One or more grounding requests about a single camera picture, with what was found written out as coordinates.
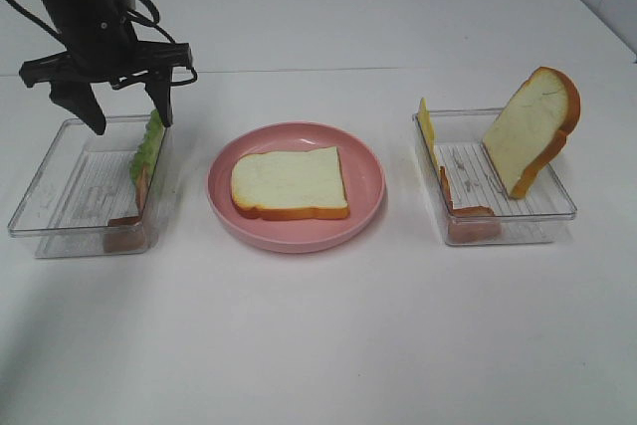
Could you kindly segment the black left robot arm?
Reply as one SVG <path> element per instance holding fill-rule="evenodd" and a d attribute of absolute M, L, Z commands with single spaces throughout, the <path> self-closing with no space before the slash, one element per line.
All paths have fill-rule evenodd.
<path fill-rule="evenodd" d="M 94 133 L 103 134 L 106 117 L 92 86 L 108 83 L 115 90 L 143 84 L 163 125 L 173 124 L 170 91 L 177 86 L 174 68 L 194 69 L 188 44 L 171 36 L 142 41 L 134 27 L 160 28 L 160 14 L 150 0 L 41 0 L 52 24 L 6 0 L 65 48 L 64 52 L 25 62 L 24 84 L 51 87 L 51 101 L 73 113 Z"/>

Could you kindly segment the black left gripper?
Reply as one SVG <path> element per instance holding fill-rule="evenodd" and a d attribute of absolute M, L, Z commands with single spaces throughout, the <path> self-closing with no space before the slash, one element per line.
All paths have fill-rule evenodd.
<path fill-rule="evenodd" d="M 144 83 L 164 127 L 173 125 L 171 87 L 175 68 L 193 70 L 187 43 L 116 40 L 93 44 L 82 39 L 78 45 L 66 42 L 66 50 L 26 61 L 19 70 L 24 84 L 51 83 L 50 100 L 64 108 L 95 134 L 106 131 L 106 117 L 90 84 L 108 83 L 115 90 Z"/>

